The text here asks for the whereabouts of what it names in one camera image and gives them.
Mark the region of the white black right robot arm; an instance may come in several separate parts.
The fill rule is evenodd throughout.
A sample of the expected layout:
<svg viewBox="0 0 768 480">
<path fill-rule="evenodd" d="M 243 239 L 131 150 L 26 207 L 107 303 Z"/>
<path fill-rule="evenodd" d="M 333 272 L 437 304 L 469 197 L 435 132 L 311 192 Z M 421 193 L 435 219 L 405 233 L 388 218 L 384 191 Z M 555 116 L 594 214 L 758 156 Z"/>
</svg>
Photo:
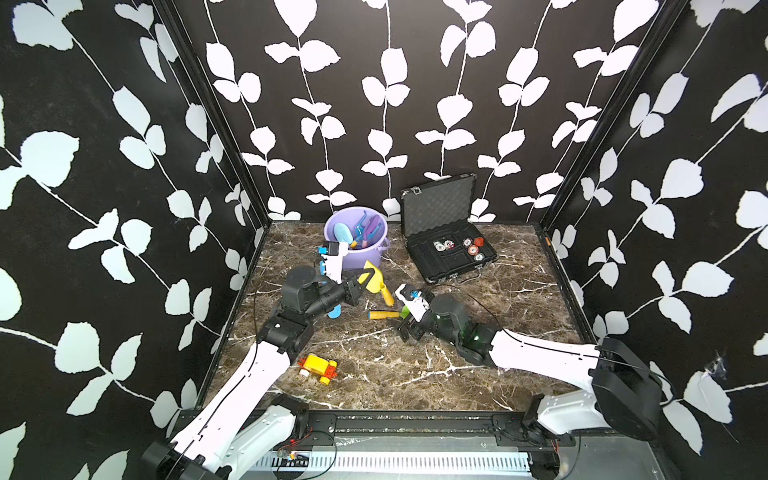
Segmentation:
<svg viewBox="0 0 768 480">
<path fill-rule="evenodd" d="M 403 284 L 395 295 L 407 310 L 398 328 L 403 340 L 430 334 L 472 365 L 527 371 L 574 386 L 567 394 L 534 399 L 528 422 L 553 435 L 611 428 L 638 440 L 656 438 L 662 379 L 623 342 L 537 339 L 473 321 L 451 294 L 434 296 Z"/>
</svg>

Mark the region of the purple toy scoop pink handle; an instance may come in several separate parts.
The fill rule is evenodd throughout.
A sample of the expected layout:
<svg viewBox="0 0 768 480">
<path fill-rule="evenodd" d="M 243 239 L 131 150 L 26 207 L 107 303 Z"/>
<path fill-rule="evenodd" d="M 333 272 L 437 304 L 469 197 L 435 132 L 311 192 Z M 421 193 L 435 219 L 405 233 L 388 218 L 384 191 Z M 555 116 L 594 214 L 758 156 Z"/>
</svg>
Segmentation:
<svg viewBox="0 0 768 480">
<path fill-rule="evenodd" d="M 365 229 L 363 231 L 363 241 L 365 243 L 369 243 L 372 241 L 372 238 L 376 235 L 376 232 L 378 231 L 381 223 L 381 218 L 378 214 L 375 214 L 371 217 L 368 224 L 365 226 Z"/>
</svg>

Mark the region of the green toy trowel wooden handle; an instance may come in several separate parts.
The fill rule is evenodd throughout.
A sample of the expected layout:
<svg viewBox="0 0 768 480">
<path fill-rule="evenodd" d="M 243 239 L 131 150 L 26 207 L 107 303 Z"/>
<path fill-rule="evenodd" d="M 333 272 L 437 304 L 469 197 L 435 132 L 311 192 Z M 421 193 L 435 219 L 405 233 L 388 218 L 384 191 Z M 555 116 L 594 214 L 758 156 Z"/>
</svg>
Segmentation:
<svg viewBox="0 0 768 480">
<path fill-rule="evenodd" d="M 403 307 L 399 311 L 394 310 L 370 310 L 368 312 L 368 318 L 372 320 L 384 320 L 384 319 L 406 319 L 410 315 L 408 307 Z"/>
</svg>

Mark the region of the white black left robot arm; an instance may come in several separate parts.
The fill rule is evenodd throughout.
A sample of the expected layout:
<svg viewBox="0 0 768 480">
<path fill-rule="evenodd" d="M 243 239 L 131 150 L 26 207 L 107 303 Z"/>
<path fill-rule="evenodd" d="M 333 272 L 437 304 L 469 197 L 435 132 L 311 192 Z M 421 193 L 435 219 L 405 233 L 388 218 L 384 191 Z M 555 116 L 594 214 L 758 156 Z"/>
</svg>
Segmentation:
<svg viewBox="0 0 768 480">
<path fill-rule="evenodd" d="M 287 395 L 276 398 L 254 422 L 248 418 L 297 360 L 313 336 L 315 320 L 339 304 L 357 305 L 374 274 L 368 267 L 331 279 L 312 266 L 291 269 L 279 303 L 235 373 L 171 440 L 145 450 L 144 478 L 239 479 L 274 446 L 304 436 L 308 407 Z"/>
</svg>

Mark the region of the light blue toy shovel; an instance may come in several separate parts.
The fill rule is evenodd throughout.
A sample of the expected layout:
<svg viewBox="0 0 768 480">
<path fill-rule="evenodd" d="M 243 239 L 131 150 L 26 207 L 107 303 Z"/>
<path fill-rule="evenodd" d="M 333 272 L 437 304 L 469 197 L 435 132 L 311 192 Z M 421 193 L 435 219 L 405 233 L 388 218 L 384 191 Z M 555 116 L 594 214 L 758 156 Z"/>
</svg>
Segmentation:
<svg viewBox="0 0 768 480">
<path fill-rule="evenodd" d="M 343 222 L 338 222 L 333 226 L 333 234 L 337 242 L 346 243 L 350 247 L 355 244 L 355 238 L 350 228 Z"/>
</svg>

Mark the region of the yellow toy spade wooden handle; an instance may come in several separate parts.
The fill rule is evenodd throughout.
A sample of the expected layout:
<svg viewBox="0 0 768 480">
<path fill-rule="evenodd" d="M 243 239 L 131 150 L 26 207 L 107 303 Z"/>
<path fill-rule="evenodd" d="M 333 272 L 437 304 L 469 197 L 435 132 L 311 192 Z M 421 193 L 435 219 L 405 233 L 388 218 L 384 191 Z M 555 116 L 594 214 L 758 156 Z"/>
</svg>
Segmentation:
<svg viewBox="0 0 768 480">
<path fill-rule="evenodd" d="M 394 306 L 395 300 L 384 282 L 382 272 L 370 261 L 367 261 L 363 268 L 367 267 L 375 267 L 377 269 L 375 278 L 371 282 L 378 284 L 378 293 L 382 296 L 385 304 L 387 306 Z"/>
</svg>

